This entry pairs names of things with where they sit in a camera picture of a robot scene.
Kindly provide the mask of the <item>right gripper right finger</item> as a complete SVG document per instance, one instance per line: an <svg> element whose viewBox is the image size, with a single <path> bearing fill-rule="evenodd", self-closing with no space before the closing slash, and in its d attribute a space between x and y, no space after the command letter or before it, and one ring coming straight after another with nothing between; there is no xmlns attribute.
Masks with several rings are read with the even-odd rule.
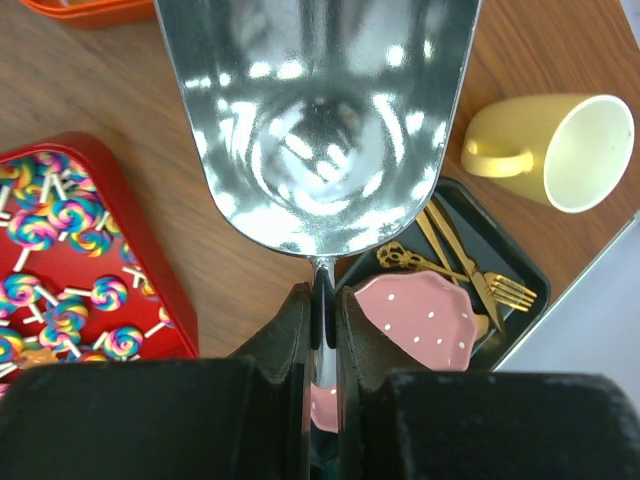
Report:
<svg viewBox="0 0 640 480"><path fill-rule="evenodd" d="M354 292L337 298L339 465L342 479L433 479L422 410L435 377L383 334Z"/></svg>

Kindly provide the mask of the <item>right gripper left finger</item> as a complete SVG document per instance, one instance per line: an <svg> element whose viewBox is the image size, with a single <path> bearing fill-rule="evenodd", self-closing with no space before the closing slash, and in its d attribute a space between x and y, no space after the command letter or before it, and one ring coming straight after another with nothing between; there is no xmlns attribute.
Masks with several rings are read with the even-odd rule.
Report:
<svg viewBox="0 0 640 480"><path fill-rule="evenodd" d="M311 292L296 284L276 315L233 352L253 367L240 419L238 479L308 479Z"/></svg>

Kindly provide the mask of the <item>black tray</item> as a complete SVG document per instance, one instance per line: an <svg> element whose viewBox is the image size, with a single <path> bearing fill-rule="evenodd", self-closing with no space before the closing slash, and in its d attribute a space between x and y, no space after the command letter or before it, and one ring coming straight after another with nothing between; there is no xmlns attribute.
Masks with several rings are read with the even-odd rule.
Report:
<svg viewBox="0 0 640 480"><path fill-rule="evenodd" d="M444 210L443 216L453 224L466 253L475 260L483 273L501 274L537 295L528 311L498 304L507 338L504 339L494 327L490 327L489 332L473 347L469 368L471 371L493 370L543 316L551 296L550 283L520 246L461 183L441 177L433 198L440 203ZM442 266L417 223L409 226L393 241L398 242L405 250ZM377 249L368 250L354 257L354 262L337 281L338 288L345 285L355 288L375 275L402 271L401 268L380 265L376 252Z"/></svg>

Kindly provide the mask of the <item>red lollipop tin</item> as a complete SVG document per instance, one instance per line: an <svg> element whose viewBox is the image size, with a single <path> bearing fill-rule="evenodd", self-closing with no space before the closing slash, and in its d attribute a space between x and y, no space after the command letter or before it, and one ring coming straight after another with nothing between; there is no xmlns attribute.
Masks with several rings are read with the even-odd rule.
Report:
<svg viewBox="0 0 640 480"><path fill-rule="evenodd" d="M44 364L194 358L196 313L114 154L63 133L1 156L1 384Z"/></svg>

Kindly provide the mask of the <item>metal scoop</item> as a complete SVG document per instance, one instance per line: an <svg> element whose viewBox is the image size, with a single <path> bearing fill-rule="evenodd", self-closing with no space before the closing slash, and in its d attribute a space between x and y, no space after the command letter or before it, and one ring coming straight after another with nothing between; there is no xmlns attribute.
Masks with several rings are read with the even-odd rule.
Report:
<svg viewBox="0 0 640 480"><path fill-rule="evenodd" d="M335 264L432 195L478 1L158 1L213 201L239 233L313 265L313 380L336 381Z"/></svg>

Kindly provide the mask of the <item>orange candy tin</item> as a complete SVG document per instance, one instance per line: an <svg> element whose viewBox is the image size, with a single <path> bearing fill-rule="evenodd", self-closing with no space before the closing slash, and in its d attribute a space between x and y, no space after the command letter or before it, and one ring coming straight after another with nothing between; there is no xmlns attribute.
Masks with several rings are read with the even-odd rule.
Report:
<svg viewBox="0 0 640 480"><path fill-rule="evenodd" d="M154 20L152 1L21 1L43 17L76 29L95 30Z"/></svg>

